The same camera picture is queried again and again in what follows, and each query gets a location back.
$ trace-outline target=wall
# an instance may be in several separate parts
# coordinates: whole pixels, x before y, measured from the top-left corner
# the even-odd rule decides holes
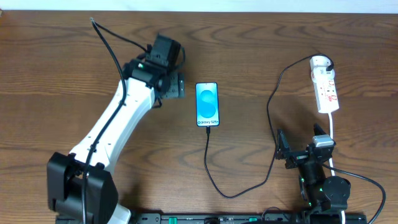
[[[0,0],[0,8],[5,10],[398,13],[398,0]]]

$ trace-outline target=white cable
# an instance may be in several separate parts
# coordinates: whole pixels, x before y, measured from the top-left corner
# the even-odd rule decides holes
[[[333,118],[331,117],[331,113],[328,113],[329,115],[329,129],[330,129],[330,138],[333,139]],[[329,159],[329,166],[330,167],[334,167],[333,166],[333,159],[330,158]],[[334,176],[335,175],[335,171],[331,170],[331,175]],[[346,224],[346,214],[344,211],[341,211],[341,224]]]
[[[330,128],[330,134],[329,135],[330,135],[330,138],[333,139],[333,118],[331,117],[331,113],[328,113],[328,115],[329,115],[329,128]],[[332,158],[329,159],[329,166],[334,168],[333,159]],[[331,170],[331,175],[332,176],[335,175],[335,171],[334,170]]]

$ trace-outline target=smartphone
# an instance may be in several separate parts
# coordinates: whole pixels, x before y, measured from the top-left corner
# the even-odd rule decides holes
[[[220,125],[217,83],[197,83],[197,125],[199,127]]]

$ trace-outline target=green led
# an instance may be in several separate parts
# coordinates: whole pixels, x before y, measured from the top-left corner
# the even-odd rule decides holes
[[[177,224],[177,218],[170,217],[169,218],[169,224]]]

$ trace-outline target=black cable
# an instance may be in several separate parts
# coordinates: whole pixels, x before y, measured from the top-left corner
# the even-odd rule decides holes
[[[182,51],[182,62],[174,67],[174,71],[180,70],[184,66],[184,63],[185,63],[185,48],[181,47],[181,51]]]
[[[119,112],[119,110],[122,108],[122,106],[124,105],[124,101],[126,100],[126,96],[127,96],[127,89],[126,89],[126,83],[123,79],[123,72],[122,72],[122,68],[120,67],[120,64],[118,62],[118,59],[116,58],[115,54],[113,53],[111,46],[109,46],[109,44],[107,43],[107,41],[105,40],[105,38],[102,36],[100,30],[98,29],[99,24],[97,24],[93,18],[90,18],[91,23],[94,27],[94,30],[97,32],[98,36],[101,38],[101,40],[104,42],[104,45],[106,46],[106,48],[108,49],[109,53],[111,54],[114,63],[116,64],[116,68],[119,71],[120,74],[120,79],[121,79],[121,83],[123,86],[123,96],[122,99],[118,105],[118,107],[115,109],[115,111],[113,112],[113,114],[111,115],[111,117],[108,119],[108,121],[105,123],[105,125],[103,126],[103,128],[101,129],[101,131],[98,133],[97,137],[94,140],[94,143],[90,146],[90,150],[88,151],[88,155],[87,155],[87,159],[86,159],[86,164],[84,166],[83,169],[83,185],[81,187],[81,206],[82,206],[82,212],[83,212],[83,224],[87,224],[87,201],[86,201],[86,191],[87,191],[87,172],[88,172],[88,168],[90,167],[90,161],[91,161],[91,157],[93,156],[93,153],[96,150],[96,145],[99,143],[101,136],[104,134],[106,128],[108,128],[108,126],[111,124],[113,118],[117,115],[117,113]]]
[[[347,171],[341,170],[341,169],[336,169],[334,167],[330,167],[330,166],[325,165],[325,164],[322,164],[322,166],[326,167],[327,169],[334,170],[334,171],[342,173],[342,174],[346,174],[346,175],[350,175],[350,176],[353,176],[353,177],[356,177],[356,178],[359,178],[359,179],[362,179],[362,180],[366,180],[366,181],[368,181],[368,182],[370,182],[370,183],[372,183],[372,184],[374,184],[374,185],[376,185],[376,186],[378,186],[380,188],[381,193],[382,193],[382,200],[381,200],[380,206],[379,206],[376,214],[374,214],[373,218],[368,222],[368,224],[372,224],[378,218],[378,216],[381,213],[381,210],[384,207],[384,204],[386,203],[386,191],[384,190],[383,186],[381,184],[377,183],[376,181],[374,181],[374,180],[372,180],[370,178],[364,177],[362,175],[354,174],[354,173],[347,172]]]
[[[261,215],[261,220],[264,220],[264,219],[265,219],[264,215],[267,214],[268,211],[271,210],[271,209],[278,209],[280,212],[282,212],[282,210],[281,210],[280,208],[278,208],[278,207],[275,207],[275,206],[269,207],[269,208],[267,208],[267,209],[262,213],[262,215]],[[290,220],[287,218],[287,216],[285,215],[284,212],[282,212],[282,215],[287,219],[287,221],[290,221]]]
[[[272,165],[273,165],[273,163],[274,163],[274,161],[275,161],[275,156],[276,156],[276,152],[277,152],[276,150],[275,150],[275,152],[274,152],[274,156],[272,156],[271,165],[269,166],[269,170],[268,170],[267,177],[266,177],[266,179],[265,179],[263,182],[261,182],[260,184],[255,185],[255,186],[253,186],[253,187],[250,187],[250,188],[248,188],[248,189],[246,189],[246,190],[242,191],[241,193],[238,193],[238,194],[236,194],[236,195],[234,195],[234,196],[227,196],[227,195],[223,194],[223,193],[219,190],[219,188],[217,187],[216,183],[214,183],[214,180],[213,180],[213,178],[211,178],[211,175],[210,175],[210,173],[209,173],[209,170],[207,169],[206,157],[207,157],[207,149],[208,149],[208,145],[209,145],[210,127],[207,127],[207,128],[206,128],[206,132],[207,132],[207,142],[206,142],[206,149],[205,149],[205,170],[206,170],[207,175],[209,176],[209,179],[210,179],[211,183],[213,184],[214,188],[217,190],[217,192],[218,192],[221,196],[223,196],[224,198],[227,198],[227,199],[233,199],[233,198],[236,198],[236,197],[238,197],[238,196],[241,196],[242,194],[245,194],[246,192],[248,192],[248,191],[250,191],[250,190],[253,190],[253,189],[258,188],[258,187],[264,185],[264,184],[267,182],[267,180],[268,180],[268,178],[269,178],[269,176],[270,176],[270,174],[271,174]]]
[[[271,129],[272,138],[274,139],[274,143],[275,143],[275,151],[274,151],[274,155],[272,156],[271,164],[269,165],[267,177],[266,177],[266,179],[265,179],[263,182],[261,182],[260,184],[255,185],[255,186],[253,186],[253,187],[250,187],[250,188],[248,188],[248,189],[246,189],[246,190],[242,191],[241,193],[238,193],[238,194],[236,194],[236,195],[234,195],[234,196],[227,196],[227,195],[223,194],[223,193],[218,189],[217,185],[214,183],[214,180],[213,180],[213,178],[211,178],[211,175],[210,175],[210,173],[209,173],[209,170],[207,169],[206,156],[207,156],[207,148],[208,148],[208,145],[209,145],[210,127],[207,127],[207,128],[206,128],[206,132],[207,132],[207,142],[206,142],[206,149],[205,149],[205,170],[206,170],[207,175],[209,176],[209,179],[210,179],[211,183],[213,184],[214,188],[215,188],[215,189],[217,190],[217,192],[218,192],[221,196],[223,196],[224,198],[227,198],[227,199],[236,198],[236,197],[238,197],[238,196],[240,196],[240,195],[242,195],[242,194],[245,194],[246,192],[248,192],[248,191],[250,191],[250,190],[253,190],[253,189],[256,189],[256,188],[258,188],[258,187],[261,187],[262,185],[264,185],[264,184],[267,182],[267,180],[268,180],[268,178],[269,178],[269,176],[270,176],[270,174],[271,174],[272,166],[274,165],[275,156],[276,156],[277,150],[278,150],[278,145],[277,145],[277,141],[276,141],[276,138],[275,138],[274,129],[273,129],[272,123],[271,123],[271,117],[269,116],[269,103],[271,102],[271,99],[272,99],[272,97],[274,96],[275,92],[278,90],[278,87],[279,87],[279,84],[280,84],[280,81],[281,81],[281,79],[282,79],[282,76],[283,76],[284,72],[285,72],[287,69],[289,69],[290,67],[292,67],[293,65],[295,65],[295,64],[297,64],[297,63],[299,63],[299,62],[302,62],[302,61],[304,61],[304,60],[306,60],[306,59],[308,59],[308,58],[312,58],[312,57],[314,57],[314,56],[325,56],[325,57],[327,57],[327,58],[330,60],[330,65],[326,68],[326,71],[331,71],[331,70],[333,69],[333,67],[334,67],[335,64],[333,63],[333,61],[332,61],[328,56],[326,56],[326,55],[324,55],[324,54],[313,54],[313,55],[307,56],[307,57],[305,57],[305,58],[303,58],[303,59],[300,59],[300,60],[294,62],[293,64],[289,65],[288,67],[286,67],[286,68],[282,71],[282,73],[280,73],[278,82],[277,82],[276,87],[275,87],[275,90],[274,90],[274,91],[271,93],[271,95],[269,96],[269,99],[268,99],[268,102],[267,102],[267,117],[268,117],[269,128]]]
[[[95,21],[94,21],[94,23],[95,23],[95,25],[97,25],[99,28],[103,29],[105,32],[111,34],[112,36],[117,37],[117,38],[119,38],[119,39],[121,39],[121,40],[124,40],[124,41],[126,41],[126,42],[132,43],[132,44],[134,44],[135,46],[137,46],[137,47],[141,48],[142,50],[144,50],[145,52],[148,52],[148,50],[147,50],[145,47],[143,47],[141,44],[138,44],[137,42],[135,42],[135,41],[133,41],[133,40],[129,40],[129,39],[125,38],[125,37],[122,37],[122,36],[120,36],[119,34],[115,34],[114,32],[110,31],[108,28],[103,27],[101,24],[99,24],[99,23],[97,23],[97,22],[95,22]]]

